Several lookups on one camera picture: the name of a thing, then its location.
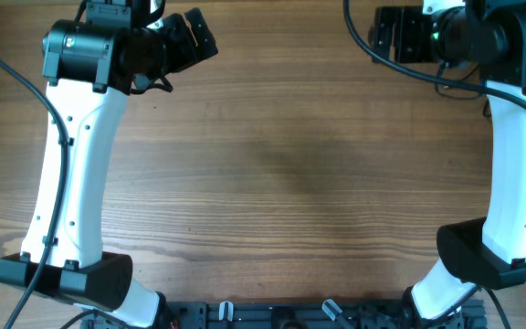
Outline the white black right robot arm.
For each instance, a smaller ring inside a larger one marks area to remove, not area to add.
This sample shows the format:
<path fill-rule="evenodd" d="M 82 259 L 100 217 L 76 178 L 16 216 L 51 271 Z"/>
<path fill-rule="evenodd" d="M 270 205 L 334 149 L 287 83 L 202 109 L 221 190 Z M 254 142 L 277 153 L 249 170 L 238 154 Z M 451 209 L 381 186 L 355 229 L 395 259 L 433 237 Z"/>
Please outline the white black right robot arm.
<path fill-rule="evenodd" d="M 447 85 L 488 99 L 489 211 L 440 228 L 437 263 L 405 294 L 413 325 L 442 324 L 475 290 L 526 282 L 526 0 L 381 6 L 361 47 L 373 61 L 408 76 L 416 63 L 479 67 L 476 83 Z"/>

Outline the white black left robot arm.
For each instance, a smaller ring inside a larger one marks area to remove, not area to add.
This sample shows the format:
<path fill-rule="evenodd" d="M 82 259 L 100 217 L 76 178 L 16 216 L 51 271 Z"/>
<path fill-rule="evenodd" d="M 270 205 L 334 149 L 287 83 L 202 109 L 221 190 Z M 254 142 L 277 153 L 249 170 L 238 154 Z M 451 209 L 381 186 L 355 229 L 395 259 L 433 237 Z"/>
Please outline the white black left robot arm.
<path fill-rule="evenodd" d="M 101 209 L 111 147 L 128 100 L 171 91 L 167 77 L 217 53 L 199 9 L 167 15 L 153 1 L 84 1 L 42 45 L 49 111 L 37 204 L 21 249 L 0 259 L 0 282 L 132 328 L 173 328 L 164 296 L 107 252 Z"/>

